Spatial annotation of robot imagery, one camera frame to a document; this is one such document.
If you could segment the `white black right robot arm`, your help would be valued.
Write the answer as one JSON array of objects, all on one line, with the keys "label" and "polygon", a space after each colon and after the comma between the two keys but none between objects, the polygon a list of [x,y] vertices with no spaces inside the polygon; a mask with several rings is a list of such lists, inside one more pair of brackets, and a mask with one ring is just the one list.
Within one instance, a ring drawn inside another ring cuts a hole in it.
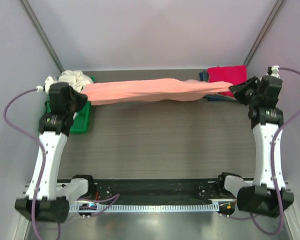
[{"label": "white black right robot arm", "polygon": [[222,172],[215,192],[221,198],[233,195],[237,209],[252,215],[279,217],[294,202],[287,191],[281,164],[283,111],[277,108],[283,81],[277,65],[262,78],[253,77],[229,88],[234,98],[248,107],[254,136],[256,162],[252,185],[236,174]]}]

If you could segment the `salmon pink t-shirt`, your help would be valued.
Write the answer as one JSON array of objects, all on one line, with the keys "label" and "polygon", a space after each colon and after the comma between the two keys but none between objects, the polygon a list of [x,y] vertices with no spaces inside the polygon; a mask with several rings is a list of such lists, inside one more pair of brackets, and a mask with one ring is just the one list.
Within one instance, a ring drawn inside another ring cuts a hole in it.
[{"label": "salmon pink t-shirt", "polygon": [[206,95],[228,92],[232,84],[225,81],[181,81],[175,78],[91,83],[81,91],[93,106],[126,102],[172,100],[190,102]]}]

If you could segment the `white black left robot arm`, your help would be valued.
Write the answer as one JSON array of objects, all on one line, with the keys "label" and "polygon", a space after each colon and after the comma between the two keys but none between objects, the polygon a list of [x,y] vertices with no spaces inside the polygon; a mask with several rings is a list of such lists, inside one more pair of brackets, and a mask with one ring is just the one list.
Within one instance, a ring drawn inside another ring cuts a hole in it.
[{"label": "white black left robot arm", "polygon": [[15,201],[15,209],[27,220],[64,223],[70,204],[83,197],[91,200],[96,194],[91,175],[75,175],[70,183],[57,189],[61,156],[75,116],[88,102],[67,82],[53,77],[38,87],[48,94],[46,112],[39,119],[39,151],[31,182],[23,198]]}]

